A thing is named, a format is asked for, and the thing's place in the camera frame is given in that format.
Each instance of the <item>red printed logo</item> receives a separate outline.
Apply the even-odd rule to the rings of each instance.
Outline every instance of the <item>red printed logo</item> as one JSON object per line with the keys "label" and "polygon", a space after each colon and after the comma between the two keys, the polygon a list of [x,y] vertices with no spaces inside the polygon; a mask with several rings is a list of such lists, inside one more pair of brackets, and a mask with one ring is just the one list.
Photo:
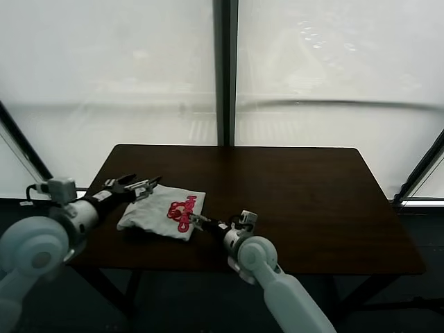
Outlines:
{"label": "red printed logo", "polygon": [[197,196],[188,196],[184,203],[173,202],[166,215],[168,218],[179,222],[178,231],[187,232],[189,229],[189,213],[193,212]]}

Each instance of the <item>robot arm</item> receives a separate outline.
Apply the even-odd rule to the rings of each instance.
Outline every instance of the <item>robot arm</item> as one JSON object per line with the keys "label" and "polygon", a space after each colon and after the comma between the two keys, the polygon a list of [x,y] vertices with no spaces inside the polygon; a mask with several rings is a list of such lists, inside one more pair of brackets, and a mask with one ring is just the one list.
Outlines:
{"label": "robot arm", "polygon": [[283,332],[335,333],[331,322],[301,283],[278,265],[275,246],[253,235],[257,215],[243,211],[231,226],[204,216],[191,215],[200,230],[211,232],[228,251],[229,265],[249,283],[258,282],[264,300]]}
{"label": "robot arm", "polygon": [[0,238],[0,332],[9,332],[22,312],[22,300],[43,275],[67,263],[84,249],[89,232],[118,204],[134,202],[153,193],[160,177],[127,185],[135,175],[107,180],[93,196],[76,200],[75,184],[53,178],[36,185],[51,195],[58,207],[49,217],[22,219]]}

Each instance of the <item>white towel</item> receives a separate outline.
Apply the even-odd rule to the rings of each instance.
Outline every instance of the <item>white towel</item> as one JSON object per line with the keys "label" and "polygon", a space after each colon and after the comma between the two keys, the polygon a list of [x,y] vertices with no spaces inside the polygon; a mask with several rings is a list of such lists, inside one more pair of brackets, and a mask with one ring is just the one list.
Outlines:
{"label": "white towel", "polygon": [[188,241],[194,226],[188,213],[202,212],[205,193],[158,185],[148,198],[131,203],[117,224],[117,230],[139,227],[147,232]]}

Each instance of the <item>white curtain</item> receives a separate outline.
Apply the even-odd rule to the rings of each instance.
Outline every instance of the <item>white curtain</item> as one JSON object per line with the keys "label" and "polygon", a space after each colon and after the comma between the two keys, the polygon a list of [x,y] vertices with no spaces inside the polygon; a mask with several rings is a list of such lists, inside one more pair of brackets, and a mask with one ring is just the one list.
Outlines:
{"label": "white curtain", "polygon": [[444,155],[437,159],[409,196],[444,200]]}
{"label": "white curtain", "polygon": [[438,0],[240,1],[236,144],[357,148],[392,198],[444,128],[444,112],[282,102],[442,105],[443,7]]}
{"label": "white curtain", "polygon": [[0,198],[25,198],[35,180],[0,136]]}
{"label": "white curtain", "polygon": [[212,2],[0,0],[0,99],[55,176],[113,146],[216,144]]}

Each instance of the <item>wooden table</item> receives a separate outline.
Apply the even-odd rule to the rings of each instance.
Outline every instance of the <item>wooden table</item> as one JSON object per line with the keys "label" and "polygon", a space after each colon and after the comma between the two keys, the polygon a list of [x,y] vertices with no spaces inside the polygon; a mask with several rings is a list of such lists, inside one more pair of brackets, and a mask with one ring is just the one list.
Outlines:
{"label": "wooden table", "polygon": [[[257,213],[256,234],[275,244],[288,273],[371,275],[336,307],[335,318],[400,275],[425,272],[356,149],[117,145],[88,193],[97,192],[106,179],[128,173],[139,179],[161,175],[162,185],[206,192],[206,216],[227,220],[242,210]],[[71,263],[114,304],[131,299],[141,270],[229,271],[220,244],[204,232],[195,230],[187,243],[117,232],[124,210],[122,205],[109,215]],[[136,270],[130,297],[110,292],[98,267]]]}

